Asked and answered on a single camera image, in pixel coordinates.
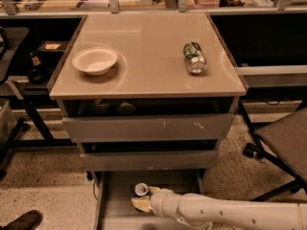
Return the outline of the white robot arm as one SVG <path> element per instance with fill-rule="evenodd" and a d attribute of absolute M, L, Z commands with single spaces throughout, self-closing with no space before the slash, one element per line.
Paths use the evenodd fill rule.
<path fill-rule="evenodd" d="M 141 212 L 172 219 L 189 228 L 210 230 L 213 222 L 247 230 L 307 230 L 307 205 L 215 199 L 206 195 L 176 194 L 139 183 L 132 205 Z"/>

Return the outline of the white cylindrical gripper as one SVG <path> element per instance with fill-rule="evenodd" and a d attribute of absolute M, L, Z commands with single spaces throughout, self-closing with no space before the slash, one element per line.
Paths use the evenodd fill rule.
<path fill-rule="evenodd" d="M 181 195 L 168 189 L 149 187 L 151 199 L 148 196 L 133 197 L 131 203 L 139 211 L 149 213 L 153 211 L 156 216 L 169 219 L 179 219 L 178 203 Z"/>

